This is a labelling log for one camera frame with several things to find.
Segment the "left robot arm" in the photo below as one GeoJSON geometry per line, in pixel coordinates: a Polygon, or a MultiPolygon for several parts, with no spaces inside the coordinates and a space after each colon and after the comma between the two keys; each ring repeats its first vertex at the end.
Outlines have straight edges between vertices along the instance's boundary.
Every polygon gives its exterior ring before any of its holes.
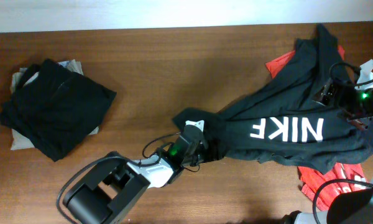
{"type": "Polygon", "coordinates": [[[202,121],[188,121],[175,136],[139,160],[113,151],[84,166],[60,189],[57,210],[70,223],[120,223],[146,190],[170,185],[183,171],[198,172],[203,163],[224,157],[202,121]]]}

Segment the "black Nike t-shirt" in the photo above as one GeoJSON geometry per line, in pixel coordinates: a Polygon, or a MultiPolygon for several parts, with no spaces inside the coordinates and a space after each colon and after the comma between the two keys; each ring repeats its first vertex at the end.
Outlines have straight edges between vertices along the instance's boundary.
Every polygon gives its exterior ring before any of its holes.
{"type": "Polygon", "coordinates": [[[204,121],[215,158],[302,166],[321,173],[336,163],[359,164],[373,155],[373,119],[367,130],[339,117],[313,96],[341,61],[338,40],[321,24],[312,39],[299,39],[295,55],[265,87],[219,113],[186,108],[173,118],[178,128],[204,121]]]}

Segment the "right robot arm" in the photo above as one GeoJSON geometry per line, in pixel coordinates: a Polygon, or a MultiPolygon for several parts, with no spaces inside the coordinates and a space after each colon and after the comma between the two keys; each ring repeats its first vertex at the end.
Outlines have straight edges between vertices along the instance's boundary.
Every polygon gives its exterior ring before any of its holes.
{"type": "MultiPolygon", "coordinates": [[[[324,106],[336,106],[341,109],[341,117],[360,130],[367,129],[367,124],[361,119],[373,118],[373,88],[362,89],[369,82],[337,83],[330,81],[319,92],[315,101],[324,106]]],[[[294,211],[285,215],[282,223],[373,223],[373,184],[354,179],[333,179],[323,182],[313,196],[313,212],[302,213],[294,211]],[[326,216],[320,218],[316,211],[317,201],[321,192],[329,185],[338,183],[363,186],[358,191],[337,195],[332,201],[326,216]]]]}

